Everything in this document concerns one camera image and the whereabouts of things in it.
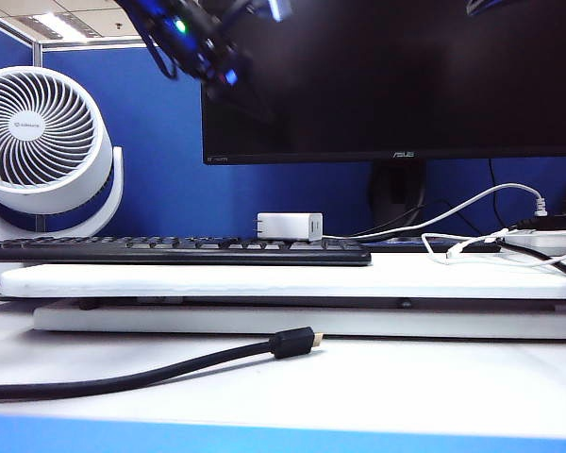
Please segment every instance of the ceiling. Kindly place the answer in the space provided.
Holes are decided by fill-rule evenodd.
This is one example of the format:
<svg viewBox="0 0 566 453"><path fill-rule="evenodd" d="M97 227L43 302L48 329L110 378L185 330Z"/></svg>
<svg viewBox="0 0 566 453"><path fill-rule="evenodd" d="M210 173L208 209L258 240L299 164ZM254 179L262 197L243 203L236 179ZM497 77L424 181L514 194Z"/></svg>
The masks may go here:
<svg viewBox="0 0 566 453"><path fill-rule="evenodd" d="M21 22L46 12L71 13L99 37L136 36L124 11L113 0L0 0L0 17L36 40L50 39Z"/></svg>

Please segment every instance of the ceiling light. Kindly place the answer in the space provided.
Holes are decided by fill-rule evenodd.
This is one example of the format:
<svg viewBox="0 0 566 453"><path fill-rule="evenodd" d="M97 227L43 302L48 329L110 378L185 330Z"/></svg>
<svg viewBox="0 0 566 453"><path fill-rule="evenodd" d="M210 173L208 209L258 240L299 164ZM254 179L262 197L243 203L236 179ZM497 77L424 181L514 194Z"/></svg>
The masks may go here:
<svg viewBox="0 0 566 453"><path fill-rule="evenodd" d="M71 25L67 24L65 21L57 17L52 12L46 14L41 14L37 16L32 16L35 20L47 27L55 30L63 40L67 41L86 41L88 38L84 36L81 32L77 31Z"/></svg>

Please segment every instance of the power adapter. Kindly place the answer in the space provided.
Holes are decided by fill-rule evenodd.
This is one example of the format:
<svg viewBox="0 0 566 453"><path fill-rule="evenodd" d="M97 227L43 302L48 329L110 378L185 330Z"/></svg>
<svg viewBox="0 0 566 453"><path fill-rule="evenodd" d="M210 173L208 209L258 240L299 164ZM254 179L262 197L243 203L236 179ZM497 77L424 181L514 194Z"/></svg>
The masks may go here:
<svg viewBox="0 0 566 453"><path fill-rule="evenodd" d="M261 212L258 238L279 241L320 241L323 215L320 212Z"/></svg>

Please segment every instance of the cable connector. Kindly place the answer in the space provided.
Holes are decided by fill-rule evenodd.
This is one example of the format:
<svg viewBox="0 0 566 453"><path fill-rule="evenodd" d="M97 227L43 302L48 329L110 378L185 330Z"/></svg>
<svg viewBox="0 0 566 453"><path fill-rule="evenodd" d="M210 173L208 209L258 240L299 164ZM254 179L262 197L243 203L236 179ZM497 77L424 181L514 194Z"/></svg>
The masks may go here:
<svg viewBox="0 0 566 453"><path fill-rule="evenodd" d="M504 238L505 236L507 236L507 234L509 233L509 230L507 228L503 228L500 229L499 231L495 231L494 233L491 233L487 236L480 236L478 238L471 238L468 239L466 241L463 241L461 243L456 243L455 245L453 245L451 248L449 248L446 251L446 258L447 259L454 259L454 258L458 258L459 255L463 252L463 249L465 247L467 247L468 245L472 245L473 243L479 243L479 242L484 242L484 243L494 243L495 241L497 241L499 238Z"/></svg>
<svg viewBox="0 0 566 453"><path fill-rule="evenodd" d="M535 217L547 216L547 208L545 207L545 199L543 197L537 198L537 207L535 208Z"/></svg>
<svg viewBox="0 0 566 453"><path fill-rule="evenodd" d="M301 356L321 344L323 333L314 333L310 327L277 332L269 340L271 352L276 359Z"/></svg>

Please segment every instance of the white cable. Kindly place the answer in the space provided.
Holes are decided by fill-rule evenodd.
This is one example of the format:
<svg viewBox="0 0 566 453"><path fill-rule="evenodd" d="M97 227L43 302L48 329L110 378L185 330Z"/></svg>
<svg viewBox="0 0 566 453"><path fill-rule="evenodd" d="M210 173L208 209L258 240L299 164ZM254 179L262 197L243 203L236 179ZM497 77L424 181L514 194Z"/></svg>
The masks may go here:
<svg viewBox="0 0 566 453"><path fill-rule="evenodd" d="M509 188L522 189L524 191L533 193L537 197L537 202L536 202L537 207L536 207L536 210L535 210L535 215L540 216L540 217L547 215L547 211L545 210L545 199L541 196L539 191L533 189L532 187L525 186L524 184L517 184L517 183L514 183L514 182L509 182L507 184L499 184L498 186L491 187L490 189L487 189L486 191L479 193L478 195L470 198L469 200L464 201L460 205L455 206L451 210L448 210L447 212L439 215L438 217L434 217L433 219L428 220L426 222L423 222L419 225L402 226L400 228L389 229L388 231L382 231L382 232L379 232L379 233L372 233L372 234L363 234L363 235L359 235L359 236L351 236L351 237L324 236L324 238L327 238L327 239L361 239L361 240L362 239L376 239L380 236L384 236L384 235L388 235L388 234L392 234L392 233L400 233L402 231L411 231L413 229L420 229L420 228L423 228L423 227L428 227L428 226L435 224L436 222L439 222L440 220L445 219L446 217L453 215L456 212L472 205L473 203L478 201L480 198L487 196L490 193L500 191L501 189L509 189Z"/></svg>
<svg viewBox="0 0 566 453"><path fill-rule="evenodd" d="M438 234L438 233L424 233L422 234L422 241L424 242L425 249L427 250L428 256L435 262L440 264L459 264L459 263L480 263L480 264L495 264L495 265L503 265L503 266L511 266L511 267L540 267L540 266L547 266L550 264L555 264L557 262L566 261L566 255L562 255L561 257L551 258L550 260L545 261L534 261L534 262L512 262L506 260L483 260L482 258L441 258L434 253L432 246L430 245L427 238L441 238L441 239L457 239L459 241L466 241L470 243L477 243L479 241L485 241L487 239L497 239L503 238L506 236L520 236L519 234L512 234L503 233L503 230L497 231L496 233L492 233L488 236L481 236L479 238L466 238L465 236L455 236L452 234Z"/></svg>
<svg viewBox="0 0 566 453"><path fill-rule="evenodd" d="M472 238L468 239L467 241L463 241L462 243L456 243L451 248L446 251L446 258L456 258L459 256L463 249L468 245L472 245L473 243L479 243L484 241L485 243L494 242L498 238L505 238L509 234L509 230L507 228L503 228L500 231L492 233L488 236L480 236L479 238Z"/></svg>

